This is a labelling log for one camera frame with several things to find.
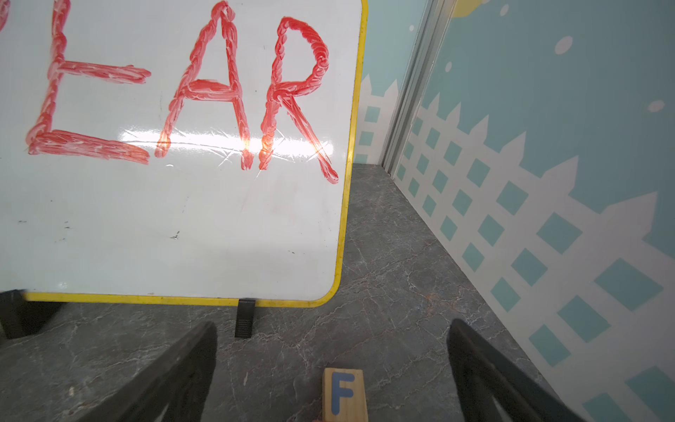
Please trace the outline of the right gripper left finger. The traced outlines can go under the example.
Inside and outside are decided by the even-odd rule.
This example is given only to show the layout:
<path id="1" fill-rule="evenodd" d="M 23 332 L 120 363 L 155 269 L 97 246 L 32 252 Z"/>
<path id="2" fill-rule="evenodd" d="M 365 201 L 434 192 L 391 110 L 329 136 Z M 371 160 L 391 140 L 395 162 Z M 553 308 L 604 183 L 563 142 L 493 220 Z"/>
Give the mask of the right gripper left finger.
<path id="1" fill-rule="evenodd" d="M 202 322 L 82 421 L 200 421 L 216 369 L 217 329 Z"/>

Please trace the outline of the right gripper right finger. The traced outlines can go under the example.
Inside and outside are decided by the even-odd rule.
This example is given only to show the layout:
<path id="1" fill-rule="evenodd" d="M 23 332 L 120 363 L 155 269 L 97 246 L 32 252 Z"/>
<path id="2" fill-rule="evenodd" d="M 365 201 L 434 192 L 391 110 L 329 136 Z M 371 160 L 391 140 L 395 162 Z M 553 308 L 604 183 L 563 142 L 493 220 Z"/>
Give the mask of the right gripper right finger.
<path id="1" fill-rule="evenodd" d="M 451 323 L 446 346 L 464 420 L 582 420 L 464 321 Z"/>

